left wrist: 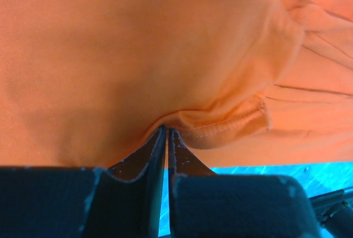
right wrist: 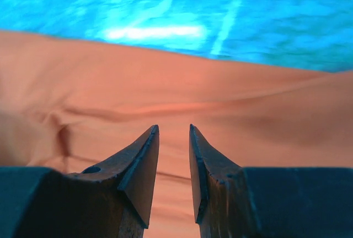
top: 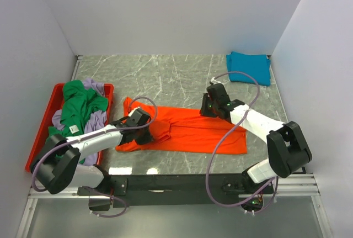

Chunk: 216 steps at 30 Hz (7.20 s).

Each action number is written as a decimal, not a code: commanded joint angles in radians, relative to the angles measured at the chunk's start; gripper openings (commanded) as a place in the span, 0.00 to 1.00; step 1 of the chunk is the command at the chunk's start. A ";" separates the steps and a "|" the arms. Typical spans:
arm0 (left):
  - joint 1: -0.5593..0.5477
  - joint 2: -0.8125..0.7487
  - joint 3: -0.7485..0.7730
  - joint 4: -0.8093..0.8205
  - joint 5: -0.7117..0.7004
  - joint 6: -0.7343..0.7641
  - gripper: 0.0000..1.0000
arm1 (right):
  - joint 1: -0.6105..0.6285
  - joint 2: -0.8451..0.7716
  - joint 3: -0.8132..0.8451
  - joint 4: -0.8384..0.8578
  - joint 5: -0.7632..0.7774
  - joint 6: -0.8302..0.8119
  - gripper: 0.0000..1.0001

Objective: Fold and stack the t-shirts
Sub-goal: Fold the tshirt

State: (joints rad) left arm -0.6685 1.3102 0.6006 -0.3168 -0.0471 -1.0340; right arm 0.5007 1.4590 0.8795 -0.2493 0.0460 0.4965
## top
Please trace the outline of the orange t shirt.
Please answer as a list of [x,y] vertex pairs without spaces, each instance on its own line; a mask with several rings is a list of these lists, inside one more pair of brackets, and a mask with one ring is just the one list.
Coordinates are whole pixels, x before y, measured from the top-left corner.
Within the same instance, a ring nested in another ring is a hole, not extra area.
[[115,148],[119,152],[138,150],[181,151],[210,154],[222,137],[233,125],[220,118],[203,117],[197,109],[158,107],[155,112],[152,105],[124,100],[124,115],[131,109],[141,107],[151,117],[157,117],[149,126],[153,141],[138,145],[135,141]]

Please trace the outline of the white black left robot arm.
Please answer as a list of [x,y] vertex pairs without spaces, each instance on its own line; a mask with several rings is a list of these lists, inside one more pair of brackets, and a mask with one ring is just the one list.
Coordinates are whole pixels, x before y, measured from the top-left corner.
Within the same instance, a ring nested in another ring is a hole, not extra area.
[[51,136],[30,163],[32,188],[51,194],[61,192],[72,182],[82,159],[103,149],[143,141],[155,119],[137,107],[99,130],[78,136]]

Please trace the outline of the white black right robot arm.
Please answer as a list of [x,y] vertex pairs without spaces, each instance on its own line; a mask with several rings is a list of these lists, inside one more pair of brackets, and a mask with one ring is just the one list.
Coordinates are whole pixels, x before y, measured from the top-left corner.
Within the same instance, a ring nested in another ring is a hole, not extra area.
[[240,100],[231,100],[221,83],[206,88],[200,115],[218,117],[241,127],[267,145],[268,158],[238,175],[239,180],[226,188],[238,193],[255,193],[266,181],[278,176],[287,178],[312,160],[312,153],[300,126],[271,119]]

